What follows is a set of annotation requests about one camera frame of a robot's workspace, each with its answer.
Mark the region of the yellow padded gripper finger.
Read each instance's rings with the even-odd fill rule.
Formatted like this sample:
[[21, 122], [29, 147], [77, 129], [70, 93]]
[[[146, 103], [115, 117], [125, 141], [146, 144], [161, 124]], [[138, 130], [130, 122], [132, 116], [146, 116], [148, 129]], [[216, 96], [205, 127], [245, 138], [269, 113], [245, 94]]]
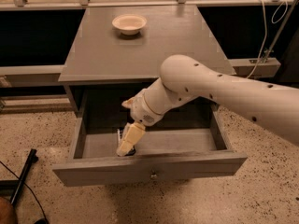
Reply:
[[134, 98], [130, 98], [128, 100], [125, 100], [121, 103], [121, 105], [124, 107], [124, 108], [127, 108], [127, 109], [131, 109], [132, 108], [132, 105], [133, 105], [133, 102], [134, 102]]
[[127, 123], [122, 131], [118, 131], [118, 156], [127, 155], [142, 138], [146, 132], [146, 127], [138, 122]]

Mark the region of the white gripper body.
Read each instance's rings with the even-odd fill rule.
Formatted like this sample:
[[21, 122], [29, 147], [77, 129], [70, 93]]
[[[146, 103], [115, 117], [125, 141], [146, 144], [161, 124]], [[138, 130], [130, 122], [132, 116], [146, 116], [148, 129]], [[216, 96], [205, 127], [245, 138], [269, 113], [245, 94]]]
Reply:
[[154, 113], [146, 103], [145, 89], [131, 98], [130, 115], [131, 118], [144, 126], [153, 126], [164, 116]]

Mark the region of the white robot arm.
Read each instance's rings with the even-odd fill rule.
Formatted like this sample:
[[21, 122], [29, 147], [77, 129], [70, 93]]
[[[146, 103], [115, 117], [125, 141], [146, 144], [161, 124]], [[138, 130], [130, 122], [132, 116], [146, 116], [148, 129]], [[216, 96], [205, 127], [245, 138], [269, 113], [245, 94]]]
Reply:
[[185, 55], [168, 57], [160, 76], [122, 105], [134, 120], [125, 125], [117, 154], [125, 156], [171, 109], [204, 97], [299, 145], [299, 90], [213, 71]]

